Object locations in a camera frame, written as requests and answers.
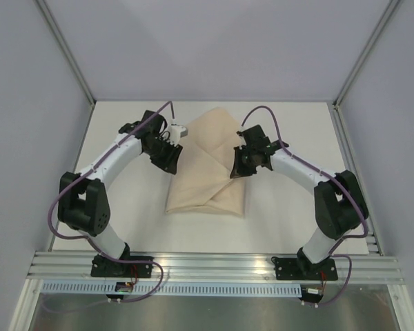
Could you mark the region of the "beige cloth drape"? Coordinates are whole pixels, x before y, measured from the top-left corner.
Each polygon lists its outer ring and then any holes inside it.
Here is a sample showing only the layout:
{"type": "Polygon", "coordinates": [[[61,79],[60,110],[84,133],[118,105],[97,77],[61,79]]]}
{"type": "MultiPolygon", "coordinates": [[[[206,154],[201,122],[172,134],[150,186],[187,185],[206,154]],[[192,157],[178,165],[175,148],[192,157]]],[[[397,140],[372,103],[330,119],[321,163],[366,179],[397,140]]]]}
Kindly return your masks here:
{"type": "Polygon", "coordinates": [[[166,212],[244,215],[245,180],[231,179],[240,124],[224,108],[191,121],[172,178],[166,212]]]}

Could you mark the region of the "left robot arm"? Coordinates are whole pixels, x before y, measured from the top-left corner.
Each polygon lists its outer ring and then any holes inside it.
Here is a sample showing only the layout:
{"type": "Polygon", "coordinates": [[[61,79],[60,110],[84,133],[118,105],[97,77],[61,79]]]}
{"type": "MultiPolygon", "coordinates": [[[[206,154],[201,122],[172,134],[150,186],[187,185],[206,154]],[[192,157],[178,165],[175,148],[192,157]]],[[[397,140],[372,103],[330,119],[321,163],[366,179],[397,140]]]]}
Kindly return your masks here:
{"type": "Polygon", "coordinates": [[[188,128],[167,123],[158,112],[147,110],[141,120],[126,123],[115,140],[90,165],[78,173],[66,172],[59,183],[58,220],[78,232],[107,258],[106,267],[117,277],[131,267],[129,247],[110,225],[107,190],[124,168],[146,154],[150,162],[169,174],[177,173],[183,150],[181,138],[188,128]]]}

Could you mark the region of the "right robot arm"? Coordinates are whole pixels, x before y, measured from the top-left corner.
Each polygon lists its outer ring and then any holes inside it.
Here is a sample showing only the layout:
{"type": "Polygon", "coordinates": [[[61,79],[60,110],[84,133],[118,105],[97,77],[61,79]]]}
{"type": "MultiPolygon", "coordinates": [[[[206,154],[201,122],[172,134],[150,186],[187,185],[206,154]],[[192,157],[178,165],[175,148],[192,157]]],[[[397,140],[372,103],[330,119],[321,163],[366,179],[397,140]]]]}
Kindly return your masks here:
{"type": "Polygon", "coordinates": [[[349,170],[327,172],[293,154],[283,141],[271,141],[259,125],[240,130],[231,179],[250,177],[258,167],[282,174],[312,194],[317,229],[297,252],[297,271],[314,279],[337,247],[368,216],[357,177],[349,170]]]}

